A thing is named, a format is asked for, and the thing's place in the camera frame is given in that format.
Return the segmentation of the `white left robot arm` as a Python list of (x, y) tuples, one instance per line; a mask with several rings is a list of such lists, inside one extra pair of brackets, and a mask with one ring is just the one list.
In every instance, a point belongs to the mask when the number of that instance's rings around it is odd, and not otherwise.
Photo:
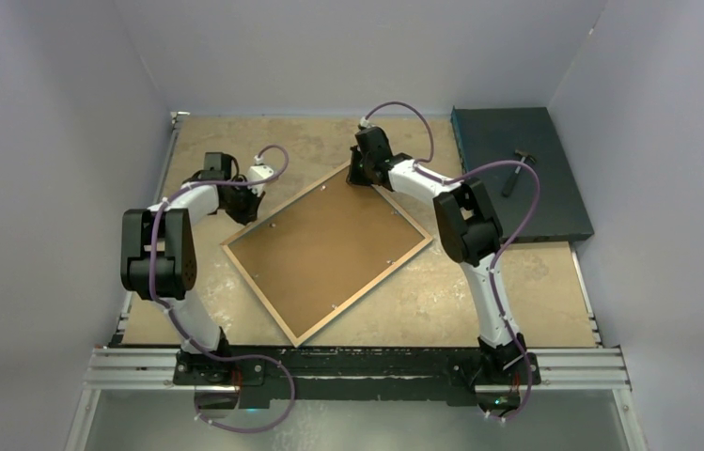
[(192, 227), (224, 212), (239, 225), (258, 218), (265, 185), (276, 171), (258, 153), (246, 171), (237, 159), (209, 152), (201, 169), (179, 189), (145, 208), (126, 210), (121, 223), (120, 280), (142, 300), (160, 307), (181, 339), (176, 373), (220, 384), (238, 373), (223, 329), (197, 298), (198, 273)]

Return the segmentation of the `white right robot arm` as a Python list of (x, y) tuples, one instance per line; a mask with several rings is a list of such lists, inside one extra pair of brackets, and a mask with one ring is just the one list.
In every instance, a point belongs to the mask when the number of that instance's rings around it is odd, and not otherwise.
[(503, 227), (483, 182), (451, 179), (424, 169), (417, 159), (394, 153), (378, 126), (363, 123), (354, 137), (348, 183), (383, 187), (433, 207), (443, 250), (460, 265), (471, 292), (483, 375), (502, 382), (516, 372), (518, 363), (531, 367), (497, 261)]

